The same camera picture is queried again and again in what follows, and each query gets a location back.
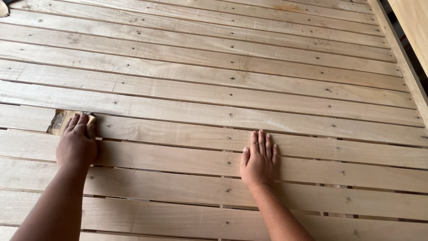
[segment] wooden frame edge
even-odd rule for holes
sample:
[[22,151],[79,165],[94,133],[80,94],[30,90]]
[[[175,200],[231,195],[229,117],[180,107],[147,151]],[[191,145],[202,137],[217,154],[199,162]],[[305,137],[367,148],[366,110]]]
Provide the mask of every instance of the wooden frame edge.
[[411,95],[416,103],[416,106],[422,116],[425,126],[428,127],[428,96],[425,93],[418,75],[415,72],[409,57],[399,41],[397,33],[395,32],[385,10],[381,7],[379,0],[368,0],[373,9],[374,15],[379,22],[380,27],[383,29],[385,38],[389,43],[392,52],[397,59],[397,64],[401,68],[404,81],[409,88]]

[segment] sanded wood surface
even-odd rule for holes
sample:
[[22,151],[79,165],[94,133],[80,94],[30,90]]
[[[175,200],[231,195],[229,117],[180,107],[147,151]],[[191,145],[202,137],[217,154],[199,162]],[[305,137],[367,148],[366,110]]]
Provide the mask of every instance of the sanded wood surface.
[[[108,24],[108,30],[104,30],[103,32],[122,32],[122,34],[120,34],[120,38],[132,38],[141,41],[148,41],[148,39],[155,39],[159,41],[160,39],[160,41],[166,41],[168,44],[176,45],[176,41],[168,41],[168,38],[165,38],[165,36],[170,36],[170,38],[172,39],[179,39],[178,36],[182,35],[179,35],[178,33],[189,33],[193,34],[194,36],[192,36],[191,38],[185,38],[185,43],[191,41],[189,42],[189,44],[192,48],[203,44],[201,43],[201,41],[199,41],[199,39],[203,39],[204,42],[211,43],[211,45],[214,46],[222,46],[223,49],[229,50],[230,46],[233,45],[234,48],[239,49],[240,46],[237,44],[237,42],[231,41],[232,39],[235,39],[395,62],[395,58],[391,50],[389,49],[355,45],[330,40],[321,40],[296,35],[263,32],[259,30],[244,29],[224,25],[199,23],[176,18],[166,18],[162,16],[126,12],[116,9],[106,10],[105,8],[97,6],[87,5],[85,6],[85,8],[81,8],[78,4],[67,2],[47,0],[41,0],[37,2],[30,1],[31,0],[25,1],[25,3],[27,4],[24,5],[12,3],[11,8],[28,11],[28,6],[31,6],[30,11],[32,12],[34,11],[51,14],[61,14],[70,17],[97,20],[97,22],[90,23],[91,26],[97,26],[94,29],[90,28],[90,30],[94,34],[96,34],[98,29],[105,28],[106,25],[105,23],[100,23],[98,21],[107,21],[109,23],[117,23],[121,25],[116,26],[115,24]],[[38,26],[42,26],[42,24],[46,21],[48,23],[51,21],[61,22],[61,19],[63,19],[59,18],[60,20],[57,20],[58,18],[45,15],[33,16],[40,16],[40,18],[35,19],[38,22]],[[74,19],[74,24],[79,26],[81,25],[81,21],[82,20]],[[216,41],[216,39],[211,38],[211,40],[208,41],[206,38],[203,38],[204,36],[220,37],[223,39]]]
[[[23,62],[14,62],[0,60],[0,78],[10,81],[18,82],[32,82],[40,84],[60,84],[62,86],[109,91],[117,93],[129,93],[135,95],[151,95],[151,96],[164,96],[166,98],[172,98],[173,96],[178,97],[183,93],[177,93],[177,89],[192,87],[196,90],[199,88],[206,90],[214,90],[215,95],[221,95],[221,98],[211,99],[211,101],[217,103],[224,103],[229,99],[236,101],[236,97],[240,97],[239,93],[259,93],[265,97],[275,96],[276,98],[284,98],[288,95],[278,95],[276,93],[262,93],[254,91],[245,91],[233,88],[224,88],[220,86],[204,86],[198,84],[188,84],[184,82],[172,82],[162,79],[144,78],[129,75],[112,74],[105,72],[93,72],[83,69],[72,69],[62,68],[56,66],[47,66]],[[297,78],[278,77],[272,81],[268,81],[264,78],[255,78],[246,82],[234,81],[234,80],[223,80],[223,82],[216,82],[212,79],[200,80],[201,84],[219,84],[227,85],[229,87],[239,88],[250,88],[265,91],[278,91],[283,93],[291,93],[305,96],[316,96],[324,98],[334,98],[341,100],[349,100],[356,102],[366,102],[380,105],[391,105],[397,107],[416,108],[416,104],[411,99],[411,95],[405,92],[382,90],[376,88],[368,88],[361,86],[345,85],[345,84],[334,84],[321,81],[303,80]],[[150,86],[156,86],[156,89],[162,91],[155,91]],[[203,99],[207,98],[210,92],[204,92]],[[184,96],[188,99],[190,96],[186,93]],[[323,102],[327,100],[317,99],[317,101]],[[281,109],[287,108],[288,106],[280,106]]]
[[55,175],[59,137],[45,131],[65,109],[97,115],[83,240],[268,240],[239,178],[259,129],[279,147],[279,196],[317,241],[426,237],[428,106],[377,1],[10,8],[0,223],[19,225]]
[[[394,125],[392,128],[389,124],[367,121],[86,92],[7,81],[1,81],[0,87],[0,102],[11,104],[19,103],[164,121],[248,129],[260,128],[296,134],[428,146],[428,138],[426,138],[428,131],[418,127]],[[49,96],[52,95],[58,96],[58,99],[49,99]],[[147,106],[147,108],[132,108],[132,106],[139,105]]]
[[[14,209],[2,209],[1,222],[20,224],[40,194],[1,191],[2,203],[14,204]],[[119,232],[169,234],[196,237],[214,236],[235,239],[265,240],[267,231],[262,217],[257,211],[210,208],[188,205],[173,205],[155,202],[83,198],[82,227],[86,229],[110,229]],[[186,222],[174,222],[176,217],[185,215]],[[317,240],[331,240],[353,236],[355,230],[367,240],[400,240],[403,233],[397,229],[404,227],[405,237],[421,237],[426,234],[425,223],[398,223],[391,221],[361,220],[334,217],[297,215]],[[115,225],[111,222],[120,220]],[[313,230],[313,226],[322,229]]]

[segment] left hand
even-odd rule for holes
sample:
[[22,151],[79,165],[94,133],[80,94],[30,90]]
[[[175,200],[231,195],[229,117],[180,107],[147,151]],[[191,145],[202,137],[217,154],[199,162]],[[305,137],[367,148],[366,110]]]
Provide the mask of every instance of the left hand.
[[95,123],[86,126],[87,114],[75,114],[65,126],[56,147],[60,168],[87,170],[97,156]]

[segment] sanding block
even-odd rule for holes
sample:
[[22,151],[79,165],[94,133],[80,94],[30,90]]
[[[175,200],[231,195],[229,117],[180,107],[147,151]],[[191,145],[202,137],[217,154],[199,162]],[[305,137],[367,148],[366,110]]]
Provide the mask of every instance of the sanding block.
[[65,128],[65,125],[67,124],[67,121],[74,116],[74,114],[82,114],[85,113],[88,115],[88,123],[86,125],[90,125],[92,123],[95,123],[97,121],[97,117],[92,112],[82,112],[82,111],[66,111],[66,110],[60,110],[57,109],[55,111],[55,116],[53,117],[51,121],[51,125],[46,130],[46,133],[60,136],[62,135],[62,132]]

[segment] finger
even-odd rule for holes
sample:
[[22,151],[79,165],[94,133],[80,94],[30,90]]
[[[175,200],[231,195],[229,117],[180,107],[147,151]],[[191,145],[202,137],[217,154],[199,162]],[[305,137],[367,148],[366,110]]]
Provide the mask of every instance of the finger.
[[85,113],[82,113],[80,115],[76,127],[74,128],[74,131],[84,134],[86,129],[86,123],[88,123],[88,116]]
[[278,146],[276,144],[273,145],[272,163],[274,166],[278,163]]
[[241,156],[241,168],[246,167],[248,164],[248,161],[250,160],[250,152],[248,151],[248,148],[244,148],[244,152]]
[[95,140],[95,123],[86,126],[85,136],[90,140]]
[[265,134],[263,130],[259,131],[259,152],[262,155],[265,155]]
[[65,130],[65,133],[72,131],[76,127],[77,122],[79,121],[79,118],[80,118],[79,114],[73,115],[73,118],[71,119],[68,128]]
[[265,145],[265,148],[266,148],[266,156],[268,157],[267,159],[271,160],[271,158],[272,158],[272,141],[270,139],[270,135],[269,134],[266,135],[266,145]]
[[253,131],[251,133],[251,145],[250,145],[250,153],[251,155],[256,155],[259,153],[259,141],[258,141],[257,131]]
[[71,122],[71,118],[70,118],[70,119],[68,119],[67,124],[65,124],[65,127],[64,127],[64,130],[62,130],[62,134],[61,134],[61,136],[62,136],[62,135],[64,135],[65,131],[66,131],[66,130],[67,130],[67,128],[70,126],[70,122]]

